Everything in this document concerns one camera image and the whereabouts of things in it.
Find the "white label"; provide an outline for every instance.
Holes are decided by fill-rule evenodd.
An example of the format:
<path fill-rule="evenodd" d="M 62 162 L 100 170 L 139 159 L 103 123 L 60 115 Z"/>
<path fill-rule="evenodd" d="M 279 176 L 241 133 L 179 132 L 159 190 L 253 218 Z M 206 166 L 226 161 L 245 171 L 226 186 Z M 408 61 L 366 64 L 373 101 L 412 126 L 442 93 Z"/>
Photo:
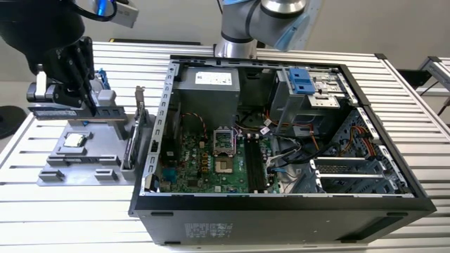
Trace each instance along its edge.
<path fill-rule="evenodd" d="M 35 111 L 38 116 L 76 116 L 74 111 Z"/>
<path fill-rule="evenodd" d="M 259 132 L 262 133 L 262 135 L 267 134 L 270 132 L 269 127 L 265 127 L 263 129 L 261 129 Z"/>
<path fill-rule="evenodd" d="M 273 121 L 271 121 L 270 119 L 266 119 L 265 125 L 266 125 L 266 126 L 270 126 L 271 123 L 273 123 Z"/>
<path fill-rule="evenodd" d="M 195 74 L 195 84 L 233 85 L 231 73 L 198 72 Z"/>

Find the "power supply label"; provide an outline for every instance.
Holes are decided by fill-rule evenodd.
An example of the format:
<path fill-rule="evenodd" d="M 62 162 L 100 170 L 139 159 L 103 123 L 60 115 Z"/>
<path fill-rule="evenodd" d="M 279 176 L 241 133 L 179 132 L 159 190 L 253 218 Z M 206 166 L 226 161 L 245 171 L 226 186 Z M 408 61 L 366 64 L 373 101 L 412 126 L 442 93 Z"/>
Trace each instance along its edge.
<path fill-rule="evenodd" d="M 231 73 L 197 72 L 195 84 L 233 85 Z"/>
<path fill-rule="evenodd" d="M 229 238 L 233 223 L 185 223 L 185 228 L 190 238 Z"/>

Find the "expansion slot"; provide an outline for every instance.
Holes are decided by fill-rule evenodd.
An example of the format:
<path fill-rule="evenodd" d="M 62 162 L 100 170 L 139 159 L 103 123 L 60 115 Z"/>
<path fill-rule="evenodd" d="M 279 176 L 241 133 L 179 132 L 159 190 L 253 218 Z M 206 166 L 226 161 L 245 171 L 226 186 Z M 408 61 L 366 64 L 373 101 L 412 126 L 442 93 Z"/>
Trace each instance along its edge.
<path fill-rule="evenodd" d="M 262 168 L 262 154 L 258 137 L 247 137 L 245 140 L 246 167 L 250 192 L 266 190 L 265 172 Z"/>

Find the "workbench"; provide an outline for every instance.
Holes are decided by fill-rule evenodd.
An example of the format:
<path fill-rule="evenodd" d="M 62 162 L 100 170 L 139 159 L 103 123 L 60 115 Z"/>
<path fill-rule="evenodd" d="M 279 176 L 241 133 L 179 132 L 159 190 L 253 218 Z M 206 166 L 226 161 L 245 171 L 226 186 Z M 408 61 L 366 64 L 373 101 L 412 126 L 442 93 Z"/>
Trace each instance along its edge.
<path fill-rule="evenodd" d="M 116 104 L 135 112 L 135 86 L 157 113 L 171 54 L 213 56 L 211 46 L 95 43 L 95 68 L 108 74 Z M 259 49 L 261 60 L 346 64 L 438 211 L 369 245 L 374 252 L 450 252 L 450 130 L 380 54 Z M 30 115 L 0 154 L 2 252 L 329 251 L 333 246 L 157 246 L 127 214 L 132 186 L 39 187 L 35 182 L 64 121 Z"/>

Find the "blue cable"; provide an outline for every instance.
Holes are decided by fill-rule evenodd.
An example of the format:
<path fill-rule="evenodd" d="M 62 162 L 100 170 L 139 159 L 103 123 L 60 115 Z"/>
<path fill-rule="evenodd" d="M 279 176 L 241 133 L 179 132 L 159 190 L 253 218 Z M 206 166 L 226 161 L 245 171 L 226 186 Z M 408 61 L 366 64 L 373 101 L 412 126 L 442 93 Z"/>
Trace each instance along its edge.
<path fill-rule="evenodd" d="M 273 168 L 271 171 L 287 173 L 286 169 L 283 168 Z"/>

